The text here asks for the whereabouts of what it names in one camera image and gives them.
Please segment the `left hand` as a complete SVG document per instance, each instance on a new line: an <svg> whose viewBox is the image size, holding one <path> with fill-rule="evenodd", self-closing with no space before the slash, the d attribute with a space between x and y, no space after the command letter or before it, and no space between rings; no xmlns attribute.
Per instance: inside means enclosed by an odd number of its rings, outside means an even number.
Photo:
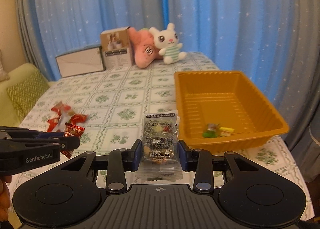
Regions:
<svg viewBox="0 0 320 229"><path fill-rule="evenodd" d="M1 177L0 182L0 221L7 221L10 208L10 192L7 184L12 182L12 176Z"/></svg>

